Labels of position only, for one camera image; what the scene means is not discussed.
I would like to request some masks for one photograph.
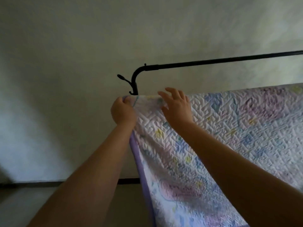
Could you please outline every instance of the curtain rod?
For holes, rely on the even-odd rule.
[[[267,59],[274,57],[287,57],[287,56],[296,56],[303,55],[303,50],[299,51],[291,51],[291,52],[283,52],[283,53],[269,53],[269,54],[261,54],[261,55],[252,55],[252,56],[244,56],[244,57],[229,57],[222,59],[213,59],[213,60],[204,60],[204,61],[191,61],[191,62],[183,62],[183,63],[172,63],[172,64],[155,64],[155,65],[146,65],[137,68],[132,77],[131,82],[125,79],[121,75],[117,75],[119,79],[125,80],[128,82],[133,88],[133,93],[129,92],[131,95],[138,95],[138,88],[136,84],[136,78],[139,73],[143,71],[153,71],[167,68],[180,68],[180,67],[189,67],[189,66],[197,66],[197,65],[206,65],[206,64],[220,64],[220,63],[229,63],[236,61],[251,61],[251,60],[259,60],[259,59]]]

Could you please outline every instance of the right arm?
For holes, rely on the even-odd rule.
[[[245,221],[254,226],[303,226],[303,194],[245,159],[192,120],[191,106],[182,91],[166,88],[159,95],[171,127],[198,155],[222,192]]]

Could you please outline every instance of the quilted fabric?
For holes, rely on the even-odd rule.
[[[222,143],[303,188],[303,85],[189,95],[194,121]],[[241,226],[246,222],[195,152],[169,126],[158,96],[132,96],[131,148],[157,226]]]

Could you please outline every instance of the forearm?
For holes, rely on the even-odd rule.
[[[117,126],[49,198],[33,226],[100,226],[113,197],[132,127]]]
[[[194,123],[177,129],[233,206],[250,224],[302,224],[302,194],[246,160]]]

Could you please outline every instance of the hand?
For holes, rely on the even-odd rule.
[[[112,118],[117,125],[130,126],[132,129],[136,125],[137,114],[130,104],[130,97],[127,96],[123,102],[118,97],[111,108]]]
[[[158,94],[167,103],[168,108],[163,106],[162,111],[170,126],[177,131],[183,125],[193,123],[189,98],[184,95],[184,92],[171,87],[167,87],[165,90],[172,95],[162,91],[159,91]]]

